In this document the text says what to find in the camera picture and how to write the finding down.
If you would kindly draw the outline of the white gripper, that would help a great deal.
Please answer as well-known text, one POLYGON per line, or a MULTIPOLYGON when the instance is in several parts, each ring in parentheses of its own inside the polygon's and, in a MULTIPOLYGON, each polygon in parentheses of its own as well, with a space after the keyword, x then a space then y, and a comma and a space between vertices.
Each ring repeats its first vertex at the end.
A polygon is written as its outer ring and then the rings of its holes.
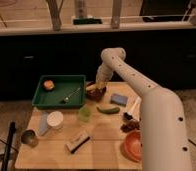
POLYGON ((96 74, 96 87, 98 89, 105 88, 110 78, 111 78, 110 71, 106 67, 100 66, 96 74))

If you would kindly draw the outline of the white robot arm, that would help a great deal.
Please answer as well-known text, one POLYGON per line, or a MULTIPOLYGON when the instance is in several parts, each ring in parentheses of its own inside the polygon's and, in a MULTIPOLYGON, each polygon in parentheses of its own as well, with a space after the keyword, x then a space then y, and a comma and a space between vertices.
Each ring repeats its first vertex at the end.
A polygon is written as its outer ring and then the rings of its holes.
POLYGON ((116 72, 141 98, 143 171, 192 171, 182 101, 173 91, 125 63, 123 48, 106 48, 96 82, 105 86, 116 72))

